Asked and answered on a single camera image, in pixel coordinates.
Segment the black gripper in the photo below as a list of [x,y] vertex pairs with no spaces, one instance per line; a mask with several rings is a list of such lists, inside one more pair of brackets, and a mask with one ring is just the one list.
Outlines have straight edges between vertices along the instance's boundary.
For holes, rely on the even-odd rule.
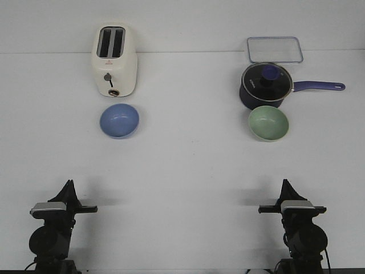
[[[70,186],[70,203],[68,201]],[[51,209],[47,212],[47,220],[59,225],[75,225],[75,215],[80,213],[96,213],[98,207],[82,205],[77,197],[73,180],[68,180],[59,193],[51,199]]]
[[279,213],[283,225],[305,225],[312,223],[314,217],[327,211],[327,207],[315,206],[309,200],[305,200],[287,179],[283,179],[279,203],[260,205],[258,213]]

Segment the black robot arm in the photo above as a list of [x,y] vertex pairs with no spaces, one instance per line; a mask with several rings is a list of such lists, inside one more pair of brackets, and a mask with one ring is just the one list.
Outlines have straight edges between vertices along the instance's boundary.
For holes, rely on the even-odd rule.
[[321,255],[328,254],[325,231],[313,218],[327,211],[299,195],[287,179],[283,179],[279,198],[273,205],[260,205],[259,213],[278,213],[284,229],[283,242],[290,257],[281,259],[273,273],[323,273]]
[[68,180],[61,191],[47,202],[37,203],[30,210],[34,219],[43,220],[30,236],[29,248],[35,254],[35,273],[81,273],[68,259],[75,215],[96,213],[98,207],[82,205],[74,181]]

